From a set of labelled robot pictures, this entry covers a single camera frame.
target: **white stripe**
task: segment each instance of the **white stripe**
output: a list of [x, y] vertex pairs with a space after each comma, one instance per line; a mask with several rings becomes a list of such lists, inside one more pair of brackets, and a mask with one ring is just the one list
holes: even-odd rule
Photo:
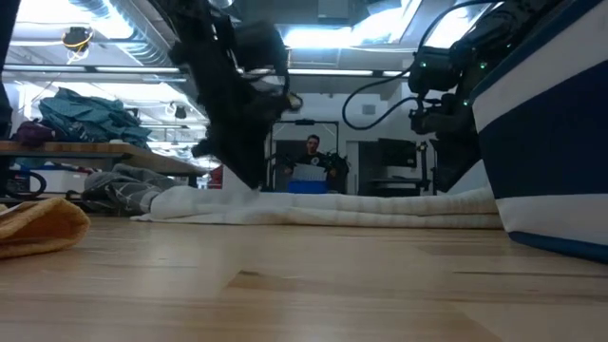
[[608, 195], [535, 196], [496, 203], [509, 233], [608, 245]]
[[607, 59], [608, 1], [603, 1], [475, 100], [477, 131], [517, 105]]

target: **blue box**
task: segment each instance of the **blue box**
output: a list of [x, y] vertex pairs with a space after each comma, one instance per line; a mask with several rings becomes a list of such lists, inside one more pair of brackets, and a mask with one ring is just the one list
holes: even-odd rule
[[292, 194], [327, 194], [328, 187], [325, 181], [292, 180], [289, 182], [288, 192]]

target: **orange towel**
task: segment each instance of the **orange towel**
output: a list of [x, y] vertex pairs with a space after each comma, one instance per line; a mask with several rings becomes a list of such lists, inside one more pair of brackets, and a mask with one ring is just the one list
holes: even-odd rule
[[65, 199], [24, 202], [0, 212], [0, 258], [69, 248], [85, 236], [89, 225], [85, 212]]

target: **blue and white bin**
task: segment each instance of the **blue and white bin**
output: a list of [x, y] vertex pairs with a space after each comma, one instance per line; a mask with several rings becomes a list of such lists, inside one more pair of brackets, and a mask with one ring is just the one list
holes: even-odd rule
[[608, 0], [572, 1], [471, 99], [509, 236], [608, 263]]
[[288, 192], [292, 194], [320, 195], [328, 193], [327, 173], [323, 167], [297, 163]]

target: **teal cloth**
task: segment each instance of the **teal cloth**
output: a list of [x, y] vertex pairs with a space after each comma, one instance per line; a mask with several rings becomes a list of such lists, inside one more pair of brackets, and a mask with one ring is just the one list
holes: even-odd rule
[[42, 124], [58, 131], [59, 141], [107, 143], [121, 139], [148, 149], [151, 131], [140, 127], [141, 121], [125, 111], [121, 101], [85, 97], [60, 87], [54, 97], [41, 100], [39, 108]]

